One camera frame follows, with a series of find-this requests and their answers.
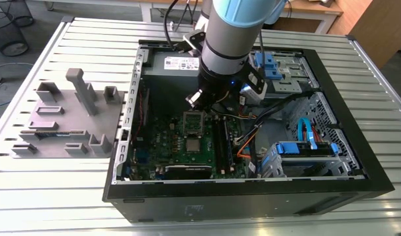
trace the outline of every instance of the wire mesh trash can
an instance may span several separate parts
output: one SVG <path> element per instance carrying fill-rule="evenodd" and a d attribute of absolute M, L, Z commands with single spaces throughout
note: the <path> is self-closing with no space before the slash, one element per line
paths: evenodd
<path fill-rule="evenodd" d="M 19 27 L 31 25 L 35 22 L 26 0 L 0 0 L 2 11 L 15 17 L 15 24 Z"/>
<path fill-rule="evenodd" d="M 8 57 L 19 56 L 28 50 L 24 35 L 14 23 L 14 16 L 0 12 L 0 52 Z"/>

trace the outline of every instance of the label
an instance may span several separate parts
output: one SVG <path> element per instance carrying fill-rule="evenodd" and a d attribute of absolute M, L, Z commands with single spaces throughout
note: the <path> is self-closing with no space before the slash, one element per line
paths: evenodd
<path fill-rule="evenodd" d="M 252 170 L 252 172 L 256 172 L 256 165 L 253 164 L 253 162 L 249 163 L 249 169 Z"/>
<path fill-rule="evenodd" d="M 336 11 L 325 11 L 325 14 L 331 14 L 331 15 L 340 15 L 340 13 L 339 13 L 339 12 L 336 12 Z"/>
<path fill-rule="evenodd" d="M 289 73 L 289 72 L 290 72 L 290 70 L 289 70 L 289 69 L 286 69 L 286 68 L 280 68 L 280 72 L 281 72 L 281 73 Z"/>
<path fill-rule="evenodd" d="M 268 152 L 268 149 L 264 148 L 264 147 L 261 147 L 261 149 L 260 149 L 260 154 L 265 154 L 266 152 Z"/>
<path fill-rule="evenodd" d="M 198 70 L 200 58 L 166 57 L 165 70 Z"/>
<path fill-rule="evenodd" d="M 185 207 L 185 215 L 186 216 L 196 216 L 204 211 L 204 205 L 192 205 Z"/>
<path fill-rule="evenodd" d="M 240 104 L 245 105 L 246 104 L 246 97 L 240 96 Z"/>

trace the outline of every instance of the blue cable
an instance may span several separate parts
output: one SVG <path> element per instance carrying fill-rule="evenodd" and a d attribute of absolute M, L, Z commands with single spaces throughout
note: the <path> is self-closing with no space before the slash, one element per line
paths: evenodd
<path fill-rule="evenodd" d="M 317 149 L 317 144 L 316 144 L 315 134 L 313 134 L 313 129 L 312 129 L 312 122 L 305 117 L 301 117 L 298 120 L 298 140 L 304 141 L 304 136 L 302 136 L 302 125 L 304 124 L 305 124 L 305 128 L 306 128 L 306 140 L 312 144 L 312 149 Z"/>
<path fill-rule="evenodd" d="M 10 103 L 11 103 L 11 101 L 8 101 L 8 102 L 0 104 L 0 107 L 4 106 L 6 104 L 10 104 Z"/>

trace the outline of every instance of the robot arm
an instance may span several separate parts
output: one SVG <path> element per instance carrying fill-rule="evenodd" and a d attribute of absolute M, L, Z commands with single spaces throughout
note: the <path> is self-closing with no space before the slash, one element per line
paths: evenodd
<path fill-rule="evenodd" d="M 252 71 L 249 54 L 264 22 L 280 16 L 286 0 L 206 0 L 209 17 L 206 38 L 200 49 L 200 89 L 189 96 L 193 108 L 202 110 L 220 101 L 244 83 L 264 92 L 264 80 Z"/>

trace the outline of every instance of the aluminum extrusion table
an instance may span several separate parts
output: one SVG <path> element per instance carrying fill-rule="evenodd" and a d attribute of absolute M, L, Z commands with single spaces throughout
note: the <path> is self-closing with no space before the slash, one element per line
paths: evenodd
<path fill-rule="evenodd" d="M 182 33 L 173 32 L 173 40 Z M 373 235 L 401 232 L 401 99 L 360 45 L 344 36 L 265 31 L 266 46 L 319 52 L 396 191 L 321 216 L 130 224 L 103 203 L 109 159 L 14 159 L 42 81 L 71 89 L 70 67 L 94 89 L 131 83 L 139 39 L 165 40 L 157 23 L 75 18 L 62 22 L 0 119 L 0 233 L 35 235 Z"/>

